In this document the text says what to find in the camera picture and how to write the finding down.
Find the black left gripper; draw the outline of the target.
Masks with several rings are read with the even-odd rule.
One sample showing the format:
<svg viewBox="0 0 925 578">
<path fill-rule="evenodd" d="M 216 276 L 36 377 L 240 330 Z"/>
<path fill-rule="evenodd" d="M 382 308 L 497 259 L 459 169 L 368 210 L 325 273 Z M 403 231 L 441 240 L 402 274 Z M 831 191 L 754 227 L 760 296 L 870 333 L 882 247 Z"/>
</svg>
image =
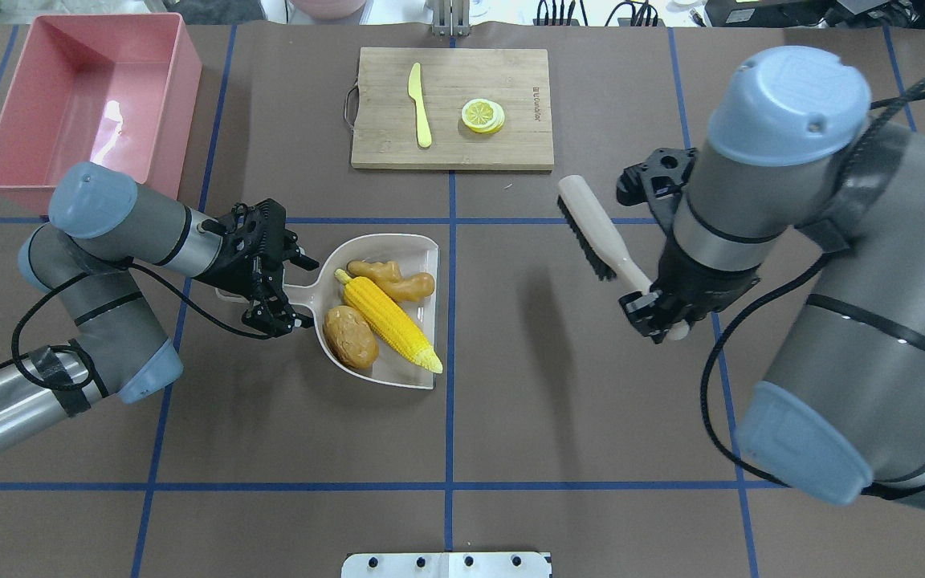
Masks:
<svg viewBox="0 0 925 578">
<path fill-rule="evenodd" d="M 319 261 L 299 246 L 285 227 L 286 210 L 278 201 L 248 206 L 238 202 L 228 214 L 198 224 L 201 233 L 220 238 L 218 253 L 198 281 L 247 299 L 242 324 L 271 338 L 312 329 L 315 319 L 296 310 L 283 291 L 285 262 L 314 271 Z"/>
</svg>

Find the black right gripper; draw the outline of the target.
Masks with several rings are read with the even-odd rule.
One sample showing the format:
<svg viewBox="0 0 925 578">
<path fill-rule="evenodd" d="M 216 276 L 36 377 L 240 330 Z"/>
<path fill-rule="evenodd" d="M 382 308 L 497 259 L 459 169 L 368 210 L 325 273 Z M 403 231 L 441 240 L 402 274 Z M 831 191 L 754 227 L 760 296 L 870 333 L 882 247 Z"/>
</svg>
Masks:
<svg viewBox="0 0 925 578">
<path fill-rule="evenodd" d="M 697 148 L 658 148 L 624 169 L 614 187 L 624 207 L 647 205 L 666 237 L 657 278 L 619 299 L 630 324 L 655 344 L 683 338 L 759 282 L 761 238 L 717 230 L 691 202 L 687 183 L 698 157 Z"/>
</svg>

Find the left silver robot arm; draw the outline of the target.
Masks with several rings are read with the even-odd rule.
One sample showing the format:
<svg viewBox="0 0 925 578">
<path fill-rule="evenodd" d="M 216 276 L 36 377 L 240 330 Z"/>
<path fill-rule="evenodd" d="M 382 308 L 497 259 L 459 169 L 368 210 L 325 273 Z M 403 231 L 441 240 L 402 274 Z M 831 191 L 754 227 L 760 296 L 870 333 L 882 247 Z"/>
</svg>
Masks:
<svg viewBox="0 0 925 578">
<path fill-rule="evenodd" d="M 175 271 L 247 301 L 240 336 L 269 340 L 312 318 L 285 292 L 285 267 L 319 264 L 275 200 L 209 217 L 93 162 L 66 172 L 48 223 L 18 253 L 43 293 L 16 323 L 0 364 L 0 451 L 111 396 L 137 402 L 183 373 L 133 271 Z"/>
</svg>

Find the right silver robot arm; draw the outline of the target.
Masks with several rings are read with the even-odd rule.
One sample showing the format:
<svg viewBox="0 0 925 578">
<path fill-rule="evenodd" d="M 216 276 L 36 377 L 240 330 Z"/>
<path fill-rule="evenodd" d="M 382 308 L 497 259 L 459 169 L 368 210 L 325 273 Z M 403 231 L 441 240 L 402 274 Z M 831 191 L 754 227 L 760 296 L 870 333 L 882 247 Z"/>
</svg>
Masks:
<svg viewBox="0 0 925 578">
<path fill-rule="evenodd" d="M 874 102 L 840 56 L 801 45 L 745 59 L 698 148 L 661 148 L 617 179 L 665 234 L 649 288 L 621 297 L 655 343 L 730 307 L 787 230 L 818 246 L 804 273 L 753 300 L 710 352 L 710 376 L 753 312 L 812 283 L 731 443 L 744 471 L 834 505 L 873 496 L 925 510 L 925 135 L 893 121 L 925 77 Z"/>
</svg>

